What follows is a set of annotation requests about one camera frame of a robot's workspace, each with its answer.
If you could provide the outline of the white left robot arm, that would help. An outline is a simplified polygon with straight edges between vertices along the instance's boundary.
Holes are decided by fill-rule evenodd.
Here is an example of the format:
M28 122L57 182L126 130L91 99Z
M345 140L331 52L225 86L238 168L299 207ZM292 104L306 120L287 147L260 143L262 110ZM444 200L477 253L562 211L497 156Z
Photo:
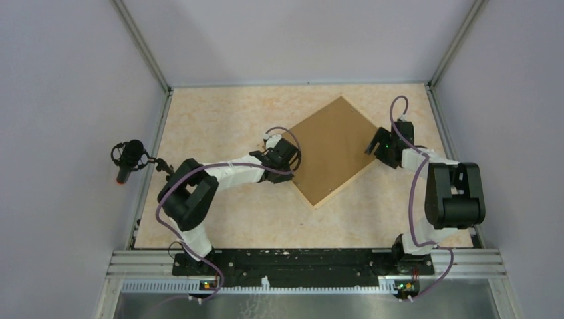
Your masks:
M250 183L292 180L292 165L301 161L300 148L279 134L266 139L265 147L219 163L201 164L190 158L167 176L157 196L156 219L187 248L188 266L196 274L206 274L213 266L204 219L217 193Z

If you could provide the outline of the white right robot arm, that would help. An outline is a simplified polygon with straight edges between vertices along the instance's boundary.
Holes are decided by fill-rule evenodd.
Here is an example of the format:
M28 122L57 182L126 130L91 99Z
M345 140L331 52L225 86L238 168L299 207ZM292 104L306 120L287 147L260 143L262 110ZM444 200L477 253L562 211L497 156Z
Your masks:
M408 200L410 230L396 238L390 255L395 272L409 273L444 239L484 221L486 206L478 164L446 159L414 145L412 122L397 120L390 130L378 128L365 152L388 167L414 172ZM425 216L415 221L414 192L420 179L426 182Z

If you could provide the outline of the brown cardboard backing board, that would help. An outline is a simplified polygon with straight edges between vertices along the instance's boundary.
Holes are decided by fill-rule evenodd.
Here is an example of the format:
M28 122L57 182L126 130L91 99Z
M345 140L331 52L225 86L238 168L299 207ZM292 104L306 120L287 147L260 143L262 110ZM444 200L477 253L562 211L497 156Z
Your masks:
M293 184L314 209L352 182L374 160L365 153L377 126L338 96L290 128L301 149Z

